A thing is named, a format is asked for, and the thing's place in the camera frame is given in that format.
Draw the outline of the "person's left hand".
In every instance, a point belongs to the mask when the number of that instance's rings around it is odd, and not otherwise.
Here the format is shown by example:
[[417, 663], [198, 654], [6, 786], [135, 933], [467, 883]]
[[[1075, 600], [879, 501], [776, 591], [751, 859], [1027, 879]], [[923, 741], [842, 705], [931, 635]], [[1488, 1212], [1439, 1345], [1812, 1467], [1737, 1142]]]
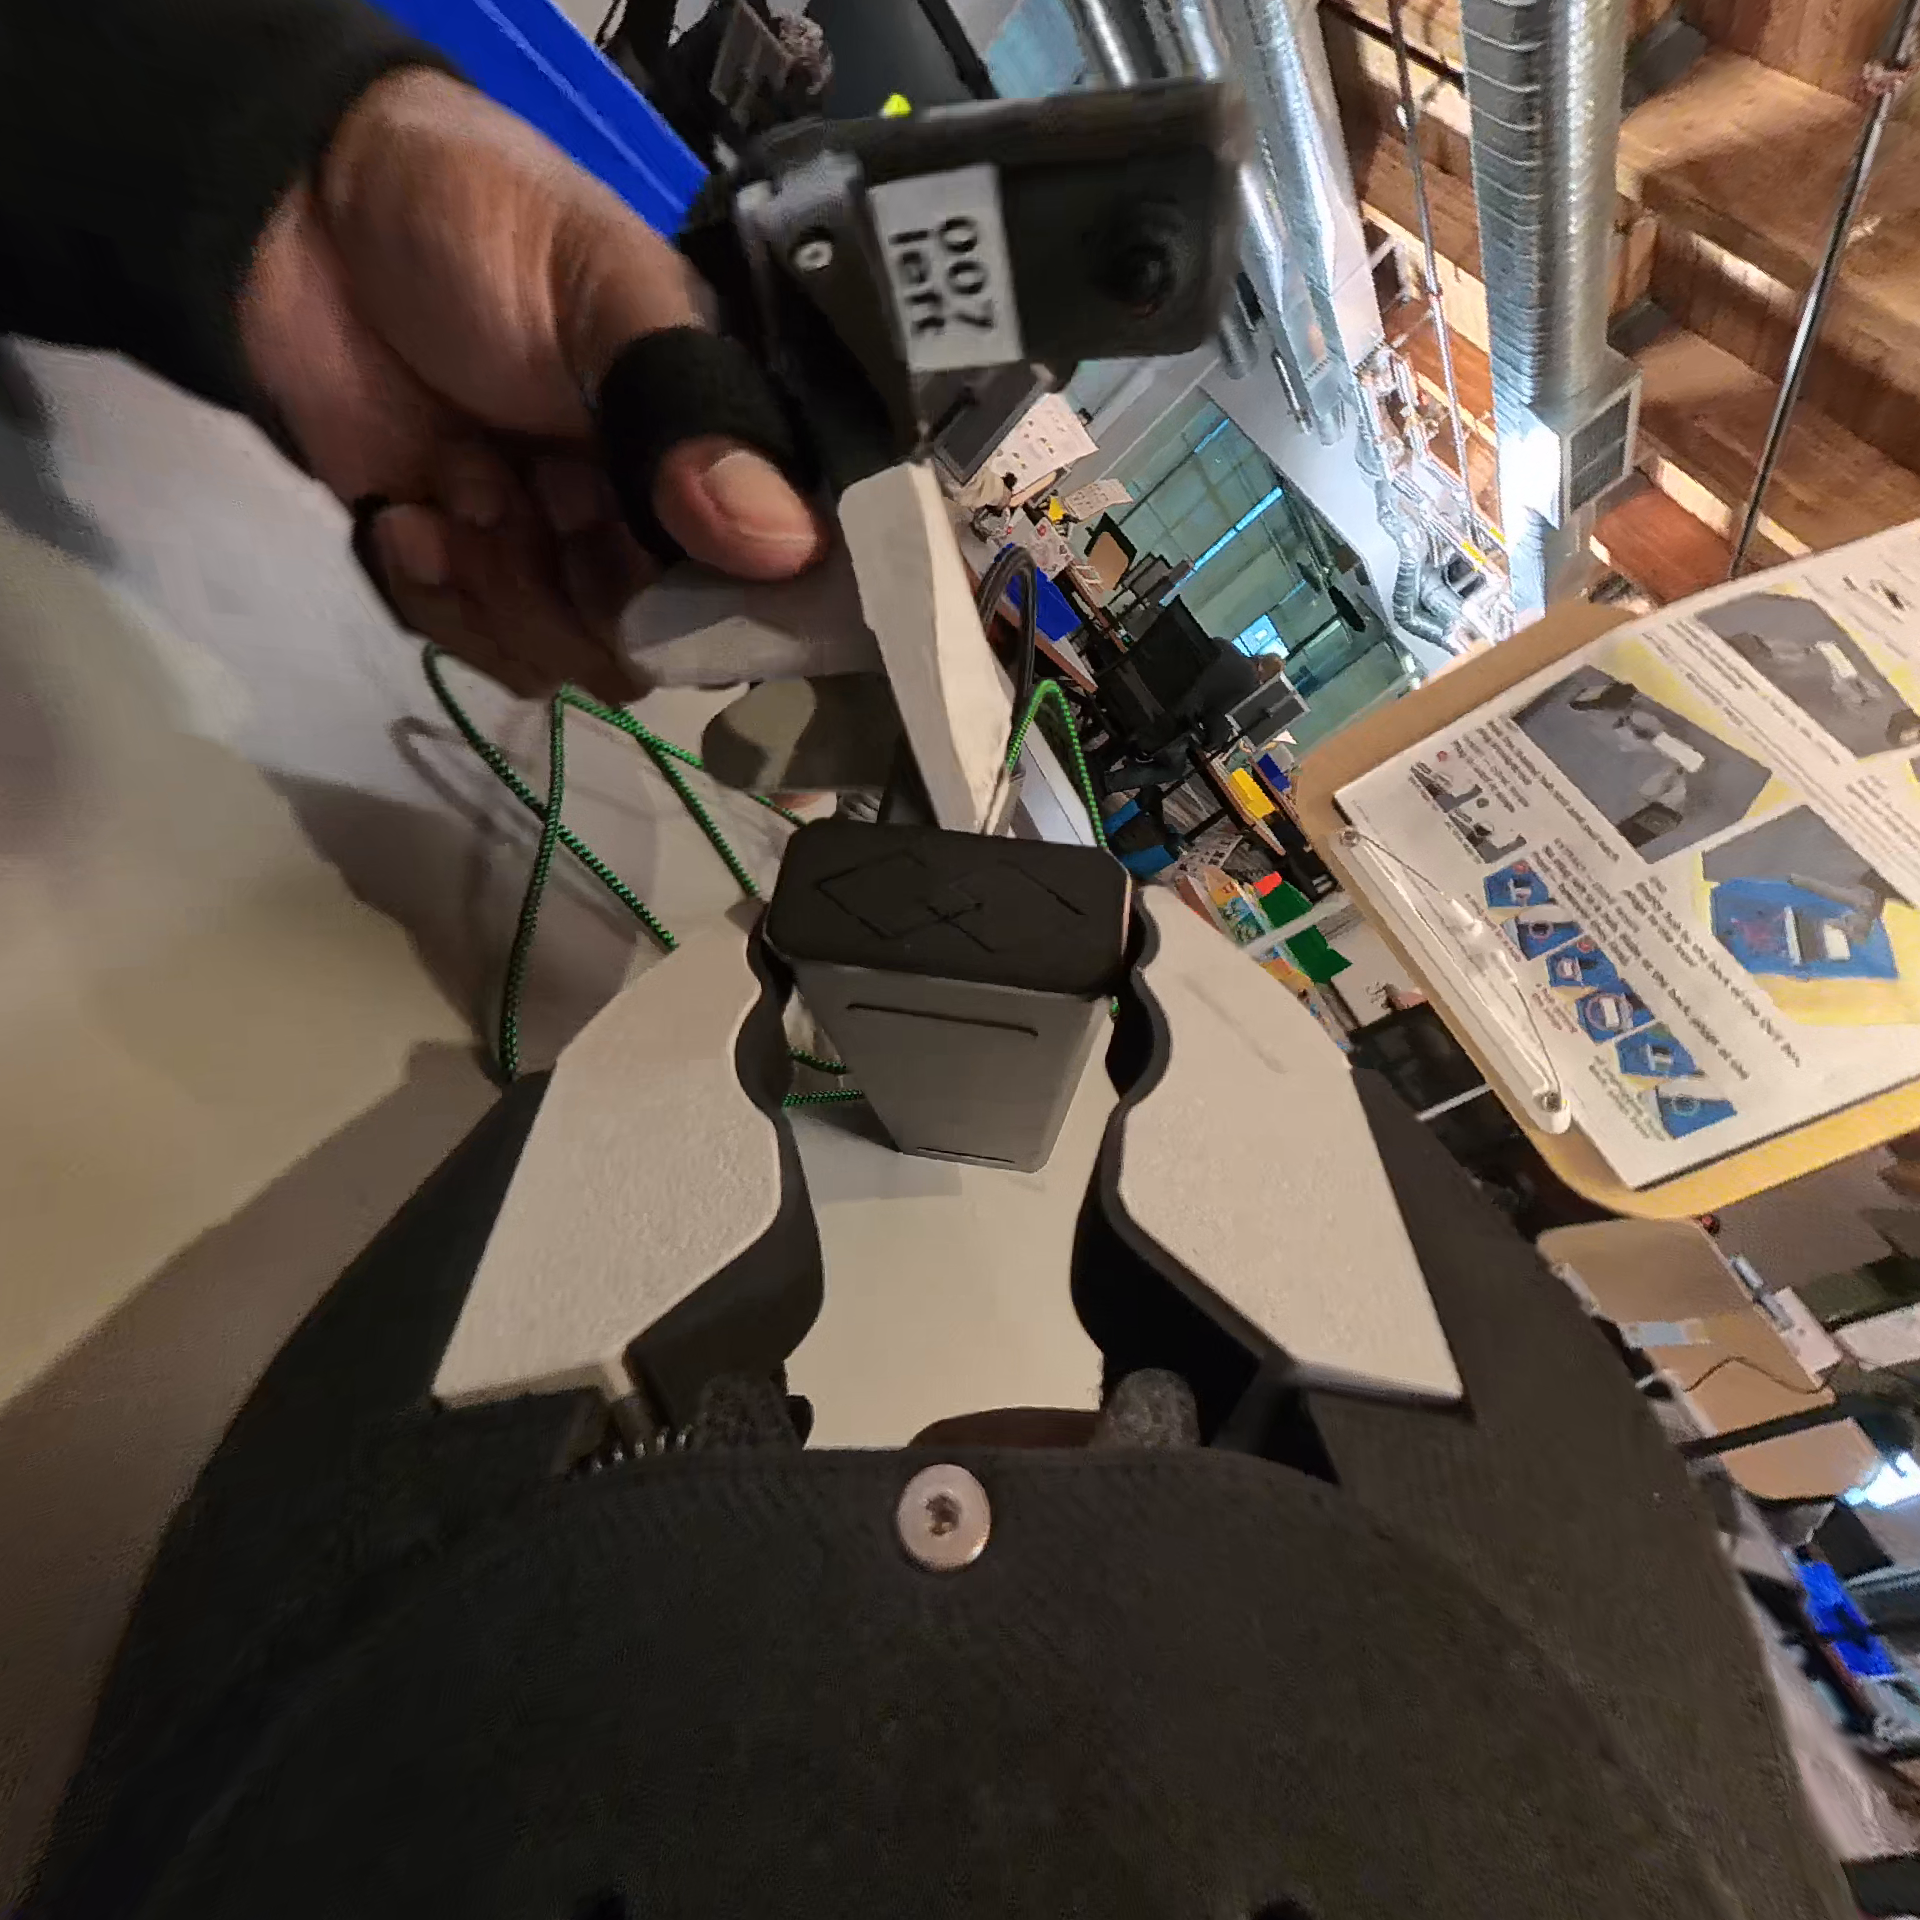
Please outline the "person's left hand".
[[543, 699], [629, 703], [656, 579], [595, 445], [619, 348], [708, 325], [681, 256], [539, 132], [403, 67], [288, 188], [234, 299], [253, 391], [340, 502], [410, 632]]

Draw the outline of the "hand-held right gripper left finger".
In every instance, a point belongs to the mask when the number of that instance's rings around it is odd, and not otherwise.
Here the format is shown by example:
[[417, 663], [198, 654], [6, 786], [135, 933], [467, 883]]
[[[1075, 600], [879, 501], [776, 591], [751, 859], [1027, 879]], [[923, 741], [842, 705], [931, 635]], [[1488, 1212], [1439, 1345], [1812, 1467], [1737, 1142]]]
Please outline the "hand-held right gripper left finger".
[[783, 1379], [823, 1307], [783, 1093], [788, 983], [738, 903], [637, 973], [543, 1085], [435, 1397], [699, 1404]]

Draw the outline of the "green box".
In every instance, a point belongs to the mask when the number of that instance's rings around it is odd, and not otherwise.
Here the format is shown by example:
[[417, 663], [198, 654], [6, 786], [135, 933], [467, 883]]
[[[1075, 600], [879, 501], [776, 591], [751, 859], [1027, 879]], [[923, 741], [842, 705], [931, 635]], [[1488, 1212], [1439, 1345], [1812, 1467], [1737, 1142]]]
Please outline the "green box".
[[1258, 941], [1258, 960], [1287, 983], [1329, 985], [1352, 971], [1352, 960], [1333, 947], [1325, 930], [1312, 924], [1312, 901], [1280, 875], [1258, 887], [1258, 911], [1267, 933]]

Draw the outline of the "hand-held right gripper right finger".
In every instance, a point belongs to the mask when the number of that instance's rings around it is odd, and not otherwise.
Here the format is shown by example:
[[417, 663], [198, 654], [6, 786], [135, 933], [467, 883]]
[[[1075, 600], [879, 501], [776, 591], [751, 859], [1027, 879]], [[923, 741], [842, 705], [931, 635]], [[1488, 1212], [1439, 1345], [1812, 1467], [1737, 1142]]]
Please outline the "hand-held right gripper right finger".
[[1260, 1379], [1462, 1400], [1358, 1073], [1165, 890], [1134, 903], [1106, 1077], [1078, 1215], [1078, 1321], [1106, 1383], [1160, 1368], [1197, 1404], [1238, 1404]]

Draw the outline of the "person's left forearm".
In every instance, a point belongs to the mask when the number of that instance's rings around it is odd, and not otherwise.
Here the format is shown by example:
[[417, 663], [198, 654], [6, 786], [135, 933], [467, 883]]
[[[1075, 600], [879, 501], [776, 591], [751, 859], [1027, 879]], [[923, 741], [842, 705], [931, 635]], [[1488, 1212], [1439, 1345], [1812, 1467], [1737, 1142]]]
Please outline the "person's left forearm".
[[252, 411], [262, 233], [410, 67], [456, 76], [371, 3], [4, 3], [4, 332]]

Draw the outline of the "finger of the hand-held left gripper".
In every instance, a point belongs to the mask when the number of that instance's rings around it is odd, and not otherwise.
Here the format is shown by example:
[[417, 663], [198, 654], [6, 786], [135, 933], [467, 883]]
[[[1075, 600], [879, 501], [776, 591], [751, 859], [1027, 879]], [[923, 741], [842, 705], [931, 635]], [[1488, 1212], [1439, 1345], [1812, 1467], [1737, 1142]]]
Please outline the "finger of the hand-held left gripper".
[[937, 830], [994, 831], [1010, 797], [1014, 688], [985, 640], [933, 469], [896, 465], [856, 481], [838, 495], [838, 533], [923, 813]]

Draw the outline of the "light grey desk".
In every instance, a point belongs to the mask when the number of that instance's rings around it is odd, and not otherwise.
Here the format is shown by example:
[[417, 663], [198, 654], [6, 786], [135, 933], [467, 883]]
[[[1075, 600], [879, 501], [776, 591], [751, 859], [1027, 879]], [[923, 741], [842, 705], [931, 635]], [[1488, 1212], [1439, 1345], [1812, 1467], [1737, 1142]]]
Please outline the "light grey desk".
[[491, 1093], [531, 824], [346, 514], [4, 342], [4, 1408], [198, 1422]]

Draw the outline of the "brown clipboard with instruction sheet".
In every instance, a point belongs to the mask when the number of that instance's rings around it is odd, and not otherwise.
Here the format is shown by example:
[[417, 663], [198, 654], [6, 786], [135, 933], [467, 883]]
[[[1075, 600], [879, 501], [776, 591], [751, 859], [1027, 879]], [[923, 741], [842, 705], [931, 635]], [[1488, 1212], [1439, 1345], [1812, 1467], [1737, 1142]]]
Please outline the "brown clipboard with instruction sheet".
[[1593, 1204], [1716, 1212], [1917, 1129], [1917, 522], [1552, 610], [1292, 804]]

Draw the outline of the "brown cardboard box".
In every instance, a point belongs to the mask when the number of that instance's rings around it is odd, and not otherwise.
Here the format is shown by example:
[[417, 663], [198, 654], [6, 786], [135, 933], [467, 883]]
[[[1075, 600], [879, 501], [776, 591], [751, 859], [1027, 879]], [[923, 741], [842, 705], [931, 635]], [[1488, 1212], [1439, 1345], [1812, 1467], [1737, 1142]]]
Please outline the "brown cardboard box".
[[[1861, 1492], [1880, 1449], [1839, 1414], [1839, 1345], [1789, 1293], [1716, 1252], [1696, 1221], [1611, 1217], [1554, 1228], [1539, 1254], [1642, 1355], [1700, 1439], [1723, 1442], [1728, 1476], [1758, 1502], [1831, 1502]], [[1800, 1414], [1791, 1434], [1733, 1438]]]

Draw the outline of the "black and grey charger block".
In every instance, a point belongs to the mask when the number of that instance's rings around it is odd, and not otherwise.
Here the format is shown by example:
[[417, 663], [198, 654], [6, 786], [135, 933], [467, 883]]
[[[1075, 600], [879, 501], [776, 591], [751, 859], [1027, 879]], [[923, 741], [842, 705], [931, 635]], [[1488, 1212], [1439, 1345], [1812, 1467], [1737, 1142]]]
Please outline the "black and grey charger block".
[[808, 824], [761, 921], [899, 1151], [1040, 1171], [1126, 976], [1093, 846]]

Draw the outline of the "silver ventilation duct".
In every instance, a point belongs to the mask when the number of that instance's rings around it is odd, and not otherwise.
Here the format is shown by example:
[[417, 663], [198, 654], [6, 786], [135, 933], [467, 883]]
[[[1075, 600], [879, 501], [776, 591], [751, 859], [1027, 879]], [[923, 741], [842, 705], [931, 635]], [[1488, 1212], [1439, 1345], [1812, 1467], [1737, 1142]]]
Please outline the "silver ventilation duct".
[[[1096, 80], [1222, 79], [1250, 111], [1242, 261], [1306, 424], [1358, 424], [1382, 345], [1321, 3], [1069, 3]], [[1541, 607], [1634, 465], [1638, 372], [1611, 345], [1623, 3], [1462, 3], [1470, 181], [1509, 579]]]

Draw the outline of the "blue plastic bin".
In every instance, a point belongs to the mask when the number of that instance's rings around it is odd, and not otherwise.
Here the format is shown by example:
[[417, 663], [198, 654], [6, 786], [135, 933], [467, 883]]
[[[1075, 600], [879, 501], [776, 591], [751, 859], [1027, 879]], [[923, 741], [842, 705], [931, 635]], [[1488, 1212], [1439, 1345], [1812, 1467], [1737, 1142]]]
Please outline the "blue plastic bin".
[[708, 170], [555, 3], [376, 3], [677, 240]]

